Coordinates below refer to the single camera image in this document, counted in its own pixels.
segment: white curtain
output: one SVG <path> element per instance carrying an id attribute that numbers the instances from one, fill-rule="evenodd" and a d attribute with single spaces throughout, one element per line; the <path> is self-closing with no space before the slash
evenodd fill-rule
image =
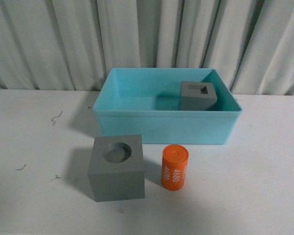
<path id="1" fill-rule="evenodd" d="M 114 67 L 294 95 L 294 0 L 0 0 L 0 88 L 100 90 Z"/>

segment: light blue plastic bin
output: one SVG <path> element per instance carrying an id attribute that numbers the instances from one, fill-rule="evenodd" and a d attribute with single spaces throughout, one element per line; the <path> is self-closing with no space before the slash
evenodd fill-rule
<path id="1" fill-rule="evenodd" d="M 211 82 L 209 111 L 179 111 L 181 81 Z M 224 144 L 242 112 L 213 69 L 112 69 L 95 102 L 104 136 L 142 134 L 143 143 Z"/>

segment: cube top face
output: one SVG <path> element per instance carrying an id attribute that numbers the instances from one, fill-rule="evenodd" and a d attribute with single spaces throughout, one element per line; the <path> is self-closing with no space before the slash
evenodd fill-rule
<path id="1" fill-rule="evenodd" d="M 217 99 L 215 88 L 210 82 L 182 81 L 181 96 Z"/>
<path id="2" fill-rule="evenodd" d="M 144 171 L 142 135 L 97 137 L 88 175 Z"/>

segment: gray cube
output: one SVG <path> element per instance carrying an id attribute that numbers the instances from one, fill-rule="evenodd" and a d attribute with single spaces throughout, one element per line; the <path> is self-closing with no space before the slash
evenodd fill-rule
<path id="1" fill-rule="evenodd" d="M 88 178 L 96 202 L 145 198 L 142 135 L 95 138 Z"/>
<path id="2" fill-rule="evenodd" d="M 204 111 L 216 102 L 217 95 L 212 83 L 182 81 L 179 110 Z"/>

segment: orange can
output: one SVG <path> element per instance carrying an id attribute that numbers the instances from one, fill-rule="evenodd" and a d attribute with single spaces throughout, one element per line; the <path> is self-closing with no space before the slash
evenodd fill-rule
<path id="1" fill-rule="evenodd" d="M 184 186 L 189 153 L 178 144 L 165 147 L 162 153 L 161 183 L 164 188 L 176 191 Z"/>

